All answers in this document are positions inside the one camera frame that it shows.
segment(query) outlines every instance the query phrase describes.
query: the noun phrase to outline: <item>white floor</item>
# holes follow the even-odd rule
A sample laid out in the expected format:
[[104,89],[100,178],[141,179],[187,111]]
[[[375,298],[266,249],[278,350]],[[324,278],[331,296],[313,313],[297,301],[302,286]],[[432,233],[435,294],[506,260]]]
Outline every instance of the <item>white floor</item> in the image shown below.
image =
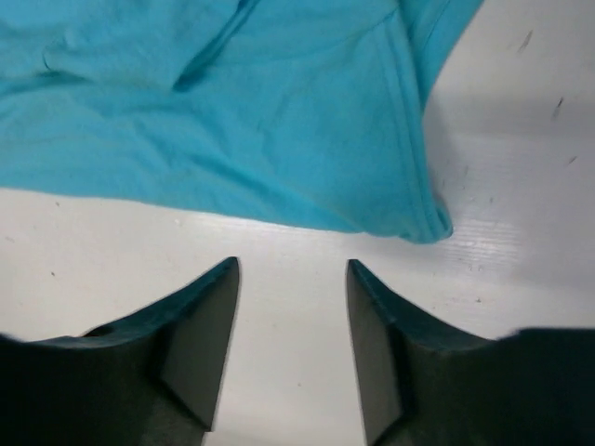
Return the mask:
[[207,446],[360,446],[348,258],[478,335],[595,327],[593,17],[592,0],[486,0],[426,113],[450,240],[412,246],[0,190],[0,331],[79,335],[239,256],[239,312]]

